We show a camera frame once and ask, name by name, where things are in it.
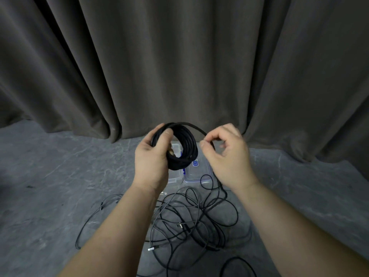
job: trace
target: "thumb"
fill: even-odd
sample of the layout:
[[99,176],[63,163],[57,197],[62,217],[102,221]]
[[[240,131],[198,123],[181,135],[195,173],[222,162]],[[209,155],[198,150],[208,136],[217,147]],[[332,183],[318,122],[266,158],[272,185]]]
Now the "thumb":
[[219,154],[215,152],[214,148],[210,145],[209,142],[204,140],[200,141],[200,148],[203,151],[206,159],[210,163],[210,166],[213,167],[219,158]]
[[166,154],[169,143],[173,138],[173,130],[168,128],[160,135],[158,142],[156,143],[155,149],[161,154]]

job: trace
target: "transparent plastic box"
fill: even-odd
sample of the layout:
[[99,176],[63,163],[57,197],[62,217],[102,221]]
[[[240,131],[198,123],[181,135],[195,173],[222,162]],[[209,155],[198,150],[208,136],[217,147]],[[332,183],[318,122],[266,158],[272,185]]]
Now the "transparent plastic box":
[[[176,157],[181,157],[182,145],[178,141],[172,141],[172,150]],[[168,184],[180,183],[183,180],[183,170],[179,169],[176,171],[168,169],[169,178]]]
[[211,182],[212,177],[214,179],[213,171],[211,170],[210,164],[205,158],[202,150],[200,149],[200,146],[198,143],[197,149],[199,151],[199,154],[197,156],[197,159],[194,160],[187,168],[184,169],[183,172],[183,181],[186,183],[200,183],[200,179],[203,175],[209,175],[204,176],[201,179],[201,183],[208,183]]

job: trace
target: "right hand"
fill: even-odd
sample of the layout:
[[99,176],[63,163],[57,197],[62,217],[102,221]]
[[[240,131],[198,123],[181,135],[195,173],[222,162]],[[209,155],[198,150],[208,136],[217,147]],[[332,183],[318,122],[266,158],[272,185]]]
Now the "right hand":
[[[210,141],[223,140],[222,154],[215,152]],[[231,123],[210,131],[200,142],[200,147],[217,178],[233,192],[258,182],[252,171],[249,149],[239,130]]]

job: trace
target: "marbled floor surface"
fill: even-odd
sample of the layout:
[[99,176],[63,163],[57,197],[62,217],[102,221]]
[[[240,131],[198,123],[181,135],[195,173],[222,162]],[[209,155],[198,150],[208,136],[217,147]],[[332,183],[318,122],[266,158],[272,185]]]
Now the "marbled floor surface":
[[[55,276],[77,252],[76,236],[93,207],[130,186],[139,141],[110,144],[70,132],[47,134],[31,121],[0,129],[0,275]],[[251,149],[251,158],[265,185],[369,259],[369,185],[350,163],[302,164],[281,151],[263,149]],[[166,191],[177,188],[168,186]],[[250,220],[235,196],[229,198],[239,210],[240,221],[228,234],[242,237]],[[82,243],[111,208],[91,220]],[[227,208],[218,217],[226,220]],[[258,276],[278,276],[257,231],[253,233],[248,243],[207,253],[179,276],[217,276],[224,261],[236,254],[247,259]],[[185,263],[191,251],[198,250],[183,249],[175,263]],[[139,273],[148,275],[159,268],[144,249]],[[239,264],[229,267],[225,275],[247,276]]]

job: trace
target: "hand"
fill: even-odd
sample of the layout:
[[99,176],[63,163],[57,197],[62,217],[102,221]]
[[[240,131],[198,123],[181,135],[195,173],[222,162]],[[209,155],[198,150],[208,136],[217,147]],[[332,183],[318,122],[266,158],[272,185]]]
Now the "hand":
[[164,123],[151,130],[138,144],[135,152],[135,178],[132,183],[132,186],[148,189],[151,192],[154,191],[157,196],[168,183],[166,152],[173,152],[170,144],[173,138],[173,130],[170,128],[160,135],[154,148],[150,146],[155,132],[163,125]]
[[[225,148],[222,154],[216,153],[209,143],[217,139],[224,141],[221,145]],[[210,131],[200,142],[200,147],[215,175],[233,192],[258,181],[250,165],[247,144],[233,124],[222,125]]]

